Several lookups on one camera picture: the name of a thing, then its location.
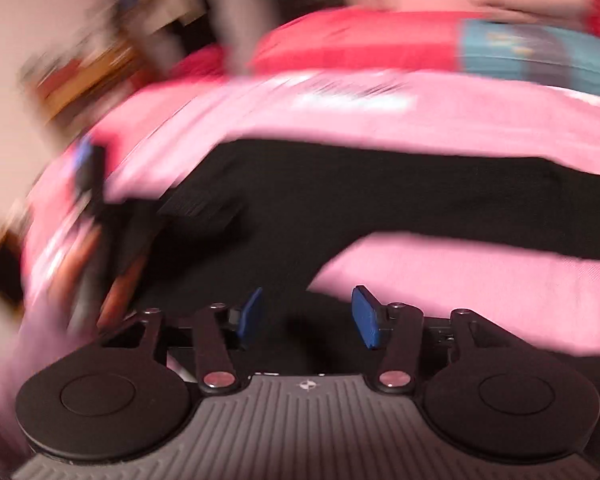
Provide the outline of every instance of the bed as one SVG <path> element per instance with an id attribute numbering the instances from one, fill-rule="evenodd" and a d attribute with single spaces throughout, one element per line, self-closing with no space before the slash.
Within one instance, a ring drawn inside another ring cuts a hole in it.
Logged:
<path id="1" fill-rule="evenodd" d="M 387 91 L 364 95 L 378 88 Z M 160 196 L 219 142 L 264 135 L 398 152 L 540 156 L 600 174 L 600 97 L 441 72 L 287 73 L 171 84 L 136 94 L 92 135 L 111 147 L 113 201 Z M 44 282 L 45 248 L 71 207 L 71 177 L 69 150 L 30 194 L 24 256 L 30 296 Z M 378 266 L 388 255 L 392 264 Z M 428 316 L 471 305 L 545 348 L 600 354 L 599 261 L 373 234 L 325 262 L 311 288 L 346 299 L 359 283 L 381 301 L 400 298 Z"/>

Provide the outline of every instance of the metal rivet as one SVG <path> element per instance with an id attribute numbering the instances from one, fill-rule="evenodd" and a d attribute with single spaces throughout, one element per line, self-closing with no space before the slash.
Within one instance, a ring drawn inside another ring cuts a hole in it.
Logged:
<path id="1" fill-rule="evenodd" d="M 210 388 L 226 388 L 235 383 L 235 377 L 229 372 L 211 372 L 203 379 Z"/>
<path id="2" fill-rule="evenodd" d="M 380 382 L 388 388 L 400 388 L 411 382 L 411 376 L 401 370 L 390 370 L 380 374 Z"/>

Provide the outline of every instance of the black fabric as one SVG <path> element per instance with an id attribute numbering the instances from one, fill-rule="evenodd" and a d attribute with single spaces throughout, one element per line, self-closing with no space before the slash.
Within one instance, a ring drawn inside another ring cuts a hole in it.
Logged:
<path id="1" fill-rule="evenodd" d="M 234 355 L 242 374 L 364 372 L 377 363 L 381 356 L 364 348 L 350 306 L 306 292 L 327 261 L 372 232 L 600 260 L 600 176 L 540 158 L 237 140 L 216 147 L 166 203 L 210 189 L 239 196 L 243 213 L 213 236 L 192 234 L 186 221 L 164 230 L 136 305 L 181 315 L 213 302 L 239 304 L 263 287 L 260 337 Z M 600 390 L 600 361 L 575 362 Z M 592 454 L 600 460 L 600 435 L 594 437 Z"/>

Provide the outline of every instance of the gray ribbed base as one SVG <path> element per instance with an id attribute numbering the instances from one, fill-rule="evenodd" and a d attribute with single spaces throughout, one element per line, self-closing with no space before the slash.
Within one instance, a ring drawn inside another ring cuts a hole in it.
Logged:
<path id="1" fill-rule="evenodd" d="M 38 455 L 14 479 L 594 480 L 599 474 L 576 455 L 525 466 L 469 456 L 431 431 L 412 400 L 375 393 L 360 376 L 255 376 L 238 394 L 205 399 L 176 438 L 145 457 L 78 466 Z"/>

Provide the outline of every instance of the pink blanket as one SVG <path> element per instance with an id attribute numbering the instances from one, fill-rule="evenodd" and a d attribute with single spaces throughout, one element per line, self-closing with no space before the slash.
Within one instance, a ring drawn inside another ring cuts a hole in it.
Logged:
<path id="1" fill-rule="evenodd" d="M 600 174 L 600 98 L 526 82 L 435 72 L 314 73 L 149 88 L 93 131 L 112 147 L 110 200 L 158 196 L 222 140 L 303 139 L 404 152 L 542 156 Z M 71 153 L 30 194 L 27 296 L 71 202 Z M 311 288 L 344 298 L 364 283 L 429 316 L 476 310 L 535 344 L 600 353 L 600 262 L 405 233 L 359 240 Z"/>

